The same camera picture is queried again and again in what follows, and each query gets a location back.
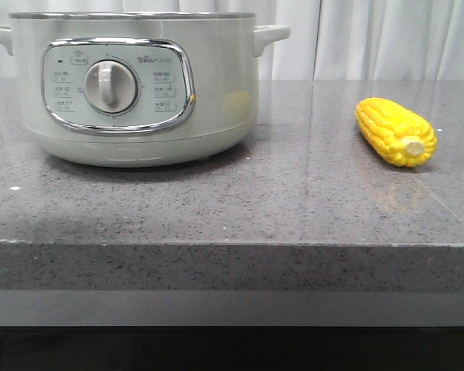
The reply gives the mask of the yellow corn cob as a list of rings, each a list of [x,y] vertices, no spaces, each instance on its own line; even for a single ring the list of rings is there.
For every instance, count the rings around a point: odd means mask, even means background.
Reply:
[[[438,138],[432,125],[419,114],[380,97],[358,103],[356,117],[360,132],[386,162],[414,168],[435,154]]]

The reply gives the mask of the pale green electric cooking pot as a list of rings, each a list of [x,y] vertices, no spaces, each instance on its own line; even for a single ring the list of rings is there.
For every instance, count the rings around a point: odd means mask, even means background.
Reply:
[[[258,115],[258,57],[287,26],[246,12],[13,12],[22,123],[84,165],[135,168],[215,155]]]

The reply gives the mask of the white curtain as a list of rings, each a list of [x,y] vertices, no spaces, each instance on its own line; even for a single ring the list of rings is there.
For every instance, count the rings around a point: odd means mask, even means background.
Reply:
[[[12,12],[253,12],[262,80],[464,80],[464,1],[0,1]]]

